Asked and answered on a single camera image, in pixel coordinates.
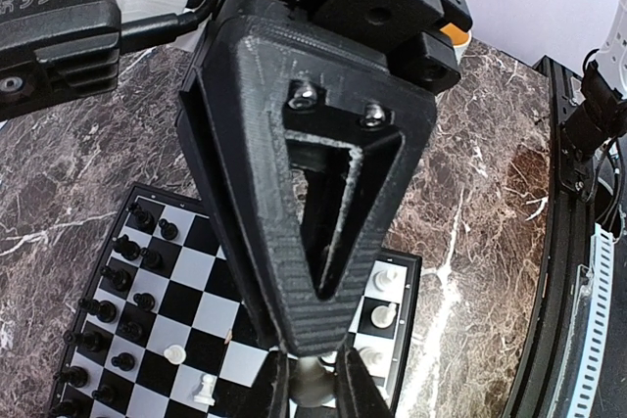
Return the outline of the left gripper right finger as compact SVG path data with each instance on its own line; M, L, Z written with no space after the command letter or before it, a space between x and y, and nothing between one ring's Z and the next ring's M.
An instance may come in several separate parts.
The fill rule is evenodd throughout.
M334 395L340 418L390 418L392 412L358 351L343 344L334 367Z

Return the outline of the black grey chessboard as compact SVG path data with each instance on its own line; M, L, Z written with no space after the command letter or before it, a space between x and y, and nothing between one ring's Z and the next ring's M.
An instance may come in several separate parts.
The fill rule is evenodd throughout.
M267 355L201 204L142 184L64 339L49 417L231 417ZM164 358L171 345L183 364ZM192 399L204 374L217 377L212 407Z

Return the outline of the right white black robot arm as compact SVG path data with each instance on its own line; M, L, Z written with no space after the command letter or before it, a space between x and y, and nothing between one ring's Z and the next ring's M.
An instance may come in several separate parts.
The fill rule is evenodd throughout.
M123 55L193 61L177 127L261 342L339 347L460 78L466 0L1 0L1 117L104 94Z

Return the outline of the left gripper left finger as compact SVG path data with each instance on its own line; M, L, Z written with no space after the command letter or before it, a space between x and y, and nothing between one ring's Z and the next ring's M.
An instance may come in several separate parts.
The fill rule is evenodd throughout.
M289 359L286 354L275 350L266 356L247 396L247 416L290 416Z

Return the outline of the white chess queen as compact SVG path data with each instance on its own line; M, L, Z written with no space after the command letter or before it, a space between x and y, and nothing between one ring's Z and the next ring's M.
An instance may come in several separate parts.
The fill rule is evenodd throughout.
M363 347L359 354L368 370L379 369L385 361L384 353L374 347Z

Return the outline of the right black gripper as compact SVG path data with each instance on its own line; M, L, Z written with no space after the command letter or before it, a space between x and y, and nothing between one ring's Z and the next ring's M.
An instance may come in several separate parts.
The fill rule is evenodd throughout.
M259 343L344 341L460 70L465 0L218 0L180 145Z

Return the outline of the white pawn file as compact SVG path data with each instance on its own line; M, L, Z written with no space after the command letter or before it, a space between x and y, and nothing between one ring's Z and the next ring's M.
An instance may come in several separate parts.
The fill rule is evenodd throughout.
M314 356L299 358L291 373L290 398L297 405L314 408L335 397L335 375Z
M215 405L214 390L217 377L211 374L204 374L201 378L200 389L192 397L193 401L212 407Z

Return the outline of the white chess bishop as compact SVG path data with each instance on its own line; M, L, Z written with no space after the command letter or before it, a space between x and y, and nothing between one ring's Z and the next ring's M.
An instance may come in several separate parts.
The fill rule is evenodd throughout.
M397 310L397 305L393 302L375 307L370 314L372 325L378 329L391 327L395 322Z

